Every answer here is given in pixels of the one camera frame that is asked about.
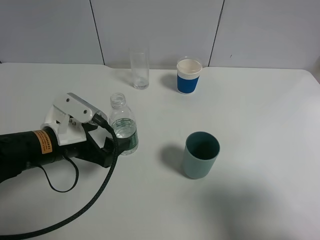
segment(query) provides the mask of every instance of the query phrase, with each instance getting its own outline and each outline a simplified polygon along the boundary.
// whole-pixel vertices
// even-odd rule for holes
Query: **paper cup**
[[[182,94],[192,93],[197,86],[202,64],[200,60],[185,56],[180,58],[177,65],[177,87]]]

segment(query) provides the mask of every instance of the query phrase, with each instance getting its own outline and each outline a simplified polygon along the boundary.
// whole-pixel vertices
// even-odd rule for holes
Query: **blue band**
[[[196,89],[199,77],[189,80],[181,78],[179,75],[177,75],[177,79],[178,90],[184,94],[190,94]]]

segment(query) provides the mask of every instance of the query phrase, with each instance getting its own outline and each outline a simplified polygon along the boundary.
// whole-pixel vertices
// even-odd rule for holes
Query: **plastic bottle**
[[[110,97],[112,111],[109,118],[109,124],[113,128],[117,138],[130,139],[129,148],[121,153],[129,155],[134,153],[139,144],[136,117],[128,107],[125,95],[122,93],[114,93]]]

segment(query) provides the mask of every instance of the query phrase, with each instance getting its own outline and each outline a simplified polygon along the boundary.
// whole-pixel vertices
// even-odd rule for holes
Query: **plastic cup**
[[[192,93],[197,86],[202,64],[199,59],[192,57],[182,57],[177,65],[177,88],[182,94]]]
[[[185,141],[182,168],[192,179],[201,179],[209,172],[220,152],[218,140],[210,133],[197,131]]]
[[[133,87],[146,89],[149,86],[149,48],[131,46],[129,49]]]

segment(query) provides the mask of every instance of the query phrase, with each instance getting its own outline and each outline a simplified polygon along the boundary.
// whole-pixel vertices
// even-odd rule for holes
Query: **black strap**
[[[109,180],[115,170],[115,167],[117,164],[117,159],[119,156],[119,143],[118,143],[118,139],[117,139],[117,136],[115,134],[114,129],[108,124],[108,122],[106,120],[104,120],[98,114],[95,114],[93,116],[93,118],[95,118],[95,121],[94,121],[95,123],[98,123],[98,125],[100,125],[102,128],[106,129],[109,133],[111,133],[112,138],[113,138],[113,146],[114,146],[113,155],[112,155],[112,163],[111,163],[109,172],[106,175],[101,187],[96,192],[96,194],[93,196],[93,198],[83,208],[81,208],[75,214],[73,214],[72,216],[68,217],[67,219],[65,219],[63,221],[60,221],[54,225],[48,226],[48,227],[40,229],[40,230],[31,231],[31,232],[27,232],[27,233],[20,233],[20,234],[13,234],[13,235],[0,235],[0,240],[22,240],[22,239],[35,238],[40,235],[50,233],[54,230],[57,230],[65,225],[67,225],[68,223],[71,223],[72,221],[74,221],[75,219],[80,217],[89,208],[91,208],[91,206],[97,201],[97,199],[100,197],[100,195],[102,194],[102,192],[106,188],[106,186],[107,186],[107,184],[108,184],[108,182],[109,182]]]
[[[64,157],[65,160],[67,160],[68,162],[70,162],[70,163],[73,165],[74,169],[75,169],[75,180],[74,180],[74,184],[73,184],[73,186],[72,186],[69,190],[66,190],[66,191],[60,191],[60,190],[55,189],[54,186],[52,186],[52,184],[51,184],[51,182],[50,182],[50,180],[49,180],[49,177],[48,177],[48,174],[47,174],[46,170],[45,170],[41,165],[39,165],[39,164],[38,164],[38,165],[35,165],[36,167],[41,168],[41,169],[44,171],[44,174],[45,174],[45,176],[46,176],[46,179],[48,180],[48,183],[49,183],[50,187],[51,187],[53,190],[55,190],[56,192],[58,192],[58,193],[67,193],[67,192],[71,191],[71,190],[74,189],[74,187],[77,185],[78,179],[79,179],[79,169],[78,169],[77,165],[76,165],[69,157],[67,157],[67,156],[63,156],[63,157]]]

